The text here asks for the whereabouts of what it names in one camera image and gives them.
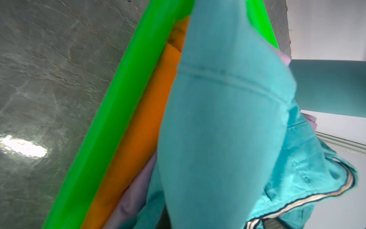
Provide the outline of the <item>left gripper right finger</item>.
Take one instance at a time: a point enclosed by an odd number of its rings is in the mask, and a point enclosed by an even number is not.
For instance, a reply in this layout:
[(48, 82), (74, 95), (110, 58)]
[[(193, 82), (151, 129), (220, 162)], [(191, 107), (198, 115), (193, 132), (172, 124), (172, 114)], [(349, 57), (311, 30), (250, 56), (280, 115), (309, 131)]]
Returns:
[(290, 229), (282, 220), (279, 218), (263, 219), (262, 220), (264, 229)]

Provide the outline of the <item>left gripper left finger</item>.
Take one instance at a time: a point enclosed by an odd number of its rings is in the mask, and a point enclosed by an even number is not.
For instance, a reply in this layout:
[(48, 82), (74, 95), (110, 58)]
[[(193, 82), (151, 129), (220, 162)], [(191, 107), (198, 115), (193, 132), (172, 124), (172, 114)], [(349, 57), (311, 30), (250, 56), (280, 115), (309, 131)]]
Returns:
[(156, 226), (156, 229), (171, 229), (171, 228), (172, 228), (172, 226), (171, 226), (169, 214), (168, 214), (167, 208), (164, 207), (164, 210), (161, 214), (161, 217)]

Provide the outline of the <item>purple pants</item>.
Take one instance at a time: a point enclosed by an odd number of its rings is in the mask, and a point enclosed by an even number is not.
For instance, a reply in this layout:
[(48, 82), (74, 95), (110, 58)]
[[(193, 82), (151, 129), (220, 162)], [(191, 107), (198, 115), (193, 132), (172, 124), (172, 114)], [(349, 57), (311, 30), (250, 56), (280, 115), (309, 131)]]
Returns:
[(242, 229), (280, 155), (295, 81), (265, 44), (242, 63), (194, 64), (167, 44), (95, 199), (93, 223)]

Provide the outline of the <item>orange pants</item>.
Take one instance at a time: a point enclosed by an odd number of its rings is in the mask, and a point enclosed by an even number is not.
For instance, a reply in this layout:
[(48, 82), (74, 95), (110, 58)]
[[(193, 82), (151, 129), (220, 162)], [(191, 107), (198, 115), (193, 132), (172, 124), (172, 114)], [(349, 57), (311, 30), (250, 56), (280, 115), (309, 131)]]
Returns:
[(84, 229), (116, 229), (136, 217), (156, 162), (159, 129), (189, 25), (176, 22), (144, 94), (82, 223)]

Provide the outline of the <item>teal striped pants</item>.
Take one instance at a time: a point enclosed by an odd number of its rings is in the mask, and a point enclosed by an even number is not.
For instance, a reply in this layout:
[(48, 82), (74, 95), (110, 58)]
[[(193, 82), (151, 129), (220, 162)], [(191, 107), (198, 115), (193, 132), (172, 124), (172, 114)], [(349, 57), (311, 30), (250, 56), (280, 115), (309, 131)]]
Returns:
[(302, 229), (318, 202), (356, 187), (244, 1), (195, 1), (177, 70), (146, 204), (123, 229)]

